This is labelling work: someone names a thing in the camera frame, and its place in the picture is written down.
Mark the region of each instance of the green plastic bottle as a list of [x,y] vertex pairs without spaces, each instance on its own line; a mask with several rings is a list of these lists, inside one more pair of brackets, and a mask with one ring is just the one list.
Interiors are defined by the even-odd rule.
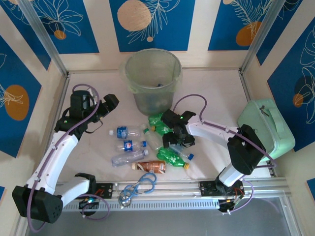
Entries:
[[153,125],[151,127],[152,131],[157,132],[158,134],[160,134],[161,136],[163,136],[164,134],[167,134],[169,132],[173,132],[173,129],[169,128],[166,124],[164,124],[162,121],[160,122],[160,124],[157,125]]
[[157,158],[175,167],[183,167],[185,170],[189,168],[189,164],[183,161],[182,158],[180,158],[174,152],[164,148],[160,148]]
[[161,121],[161,117],[162,117],[163,113],[159,113],[157,115],[153,115],[153,116],[149,116],[148,120],[149,120],[149,125],[157,125],[158,123],[162,122]]

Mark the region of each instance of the blue bottle cap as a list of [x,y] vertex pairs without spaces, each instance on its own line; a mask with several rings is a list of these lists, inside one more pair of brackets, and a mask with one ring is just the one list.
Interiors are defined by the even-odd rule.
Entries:
[[193,154],[190,154],[190,155],[188,156],[188,160],[191,161],[192,159],[193,159]]

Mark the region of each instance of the transparent plastic bin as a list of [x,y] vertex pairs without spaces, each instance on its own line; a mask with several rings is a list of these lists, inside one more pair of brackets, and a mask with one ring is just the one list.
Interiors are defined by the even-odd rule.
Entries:
[[178,58],[161,49],[134,53],[121,64],[120,75],[139,111],[147,116],[171,108],[176,85],[183,77]]

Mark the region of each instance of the bottle label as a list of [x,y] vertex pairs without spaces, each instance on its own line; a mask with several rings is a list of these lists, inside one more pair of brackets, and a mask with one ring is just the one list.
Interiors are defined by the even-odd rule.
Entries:
[[126,126],[119,126],[117,127],[117,138],[125,139],[127,137],[127,127]]
[[125,151],[132,151],[132,140],[124,141],[124,150]]

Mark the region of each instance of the robotic arm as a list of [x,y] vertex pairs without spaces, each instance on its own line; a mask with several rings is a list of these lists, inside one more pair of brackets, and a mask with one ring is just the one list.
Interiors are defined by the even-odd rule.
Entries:
[[239,184],[236,182],[242,176],[250,175],[264,156],[252,145],[230,133],[230,131],[234,131],[242,134],[265,150],[254,130],[248,125],[244,124],[238,128],[227,127],[206,120],[200,121],[195,113],[189,111],[178,115],[171,110],[167,110],[161,120],[173,129],[173,133],[167,133],[163,136],[165,148],[169,147],[170,144],[181,144],[185,147],[192,146],[195,144],[194,136],[200,136],[228,149],[231,163],[223,169],[214,183],[214,190],[223,196],[233,191],[234,185]]
[[[59,188],[56,188],[56,184],[66,160],[78,144],[83,133],[91,133],[87,131],[88,124],[99,122],[101,118],[114,110],[119,103],[119,100],[113,94],[106,95],[104,100],[105,102],[99,102],[98,109],[89,119],[70,131],[58,144],[58,147],[55,147],[57,141],[67,131],[90,116],[96,108],[96,102],[90,92],[86,90],[73,92],[70,97],[70,107],[64,111],[62,117],[57,121],[53,139],[39,166],[24,187],[16,186],[12,192],[12,197],[21,216],[27,216],[27,204],[34,185],[31,199],[31,218],[48,223],[54,223],[60,216],[63,207],[79,195],[96,191],[95,176],[89,174],[78,173],[74,179]],[[48,159],[52,149],[55,149],[55,151]],[[42,174],[39,179],[38,173],[40,171],[42,171]]]

